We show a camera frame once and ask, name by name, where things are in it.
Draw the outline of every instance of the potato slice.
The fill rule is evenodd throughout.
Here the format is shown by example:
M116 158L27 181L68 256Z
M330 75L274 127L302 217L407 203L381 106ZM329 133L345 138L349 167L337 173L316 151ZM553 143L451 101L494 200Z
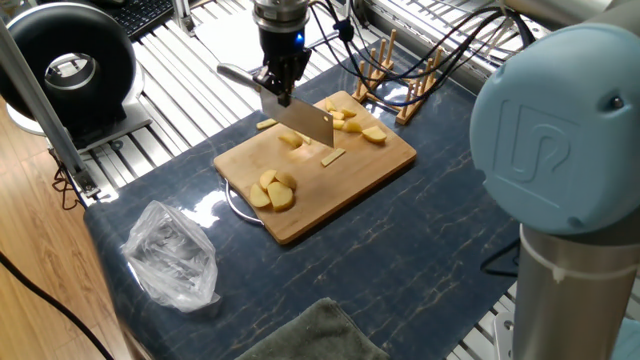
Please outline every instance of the potato slice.
M350 117L354 117L354 116L358 115L355 112L353 112L353 111L351 111L349 109L345 109L345 108L340 109L340 112L344 114L345 118L350 118Z
M265 121L260 121L259 123L256 124L256 129L258 130L262 130L262 129L266 129L268 127L271 127L275 124L277 124L278 122L273 120L273 119L267 119Z
M294 149L297 149L302 145L302 138L293 131L288 131L280 136L278 139L286 142L287 144L293 146Z
M277 171L275 170L267 170L260 175L260 187L262 190L267 191L267 186L276 178L276 173Z
M362 126L360 126L360 123L351 120L344 124L342 130L346 132L362 132Z
M324 99L324 106L329 112L338 110L336 109L336 106L333 105L333 101L331 101L331 99L329 98Z
M271 199L264 190L260 188L258 184L251 186L251 193L249 194L249 202L251 205L261 208L271 204Z
M342 154L345 153L345 149L342 148L337 148L334 152L332 152L331 154L329 154L329 156L327 156L326 158L322 159L322 166L327 167L329 166L329 164L331 164L332 162L334 162L337 158L339 158L340 156L342 156Z
M344 120L333 120L333 128L336 130L342 130L344 126Z
M274 182L269 184L267 192L275 211L284 211L293 205L293 190L288 186Z
M308 137L307 135L301 133L301 132L295 132L296 134L298 134L298 136L300 136L302 138L302 141L306 142L307 144L311 144L311 138Z
M333 115L333 120L344 120L344 114L338 111L331 111L331 115Z
M383 144L387 139L387 134L380 130L378 125L362 130L362 135L365 139L376 144Z
M276 173L276 180L287 185L288 187L291 188L291 190L295 190L296 186L298 185L298 183L296 182L296 179L294 179L291 174L282 172L282 171L278 171Z

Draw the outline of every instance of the wooden floor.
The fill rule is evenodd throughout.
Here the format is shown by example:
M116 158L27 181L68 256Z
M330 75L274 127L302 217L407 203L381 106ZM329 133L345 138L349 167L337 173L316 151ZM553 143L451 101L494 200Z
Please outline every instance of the wooden floor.
M128 360L84 210L62 210L62 196L51 187L56 170L44 138L18 129L0 98L0 250L78 315L116 359ZM1 360L101 358L71 322L0 266Z

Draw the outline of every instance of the knife handle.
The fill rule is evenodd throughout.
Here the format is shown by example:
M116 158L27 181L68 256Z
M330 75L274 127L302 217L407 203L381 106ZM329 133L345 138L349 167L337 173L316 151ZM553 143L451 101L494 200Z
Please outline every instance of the knife handle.
M231 64L218 64L216 71L218 71L218 74L228 78L229 80L233 80L238 84L250 87L257 92L260 92L261 87L258 83L253 81L253 76L238 66Z

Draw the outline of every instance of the kitchen knife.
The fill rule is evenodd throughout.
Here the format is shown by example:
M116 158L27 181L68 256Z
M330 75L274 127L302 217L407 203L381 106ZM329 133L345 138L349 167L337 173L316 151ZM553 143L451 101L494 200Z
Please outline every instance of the kitchen knife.
M248 72L230 64L219 64L217 71L230 80L250 87L260 93L262 112L274 120L308 137L333 147L333 115L308 104L295 96L284 107L278 103L278 97L253 80Z

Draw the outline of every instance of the plastic bag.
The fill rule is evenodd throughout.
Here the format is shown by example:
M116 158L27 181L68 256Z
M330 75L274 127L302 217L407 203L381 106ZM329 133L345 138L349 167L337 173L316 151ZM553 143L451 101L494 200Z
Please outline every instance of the plastic bag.
M216 249L179 210L152 201L131 229L122 253L149 296L191 312L220 299Z

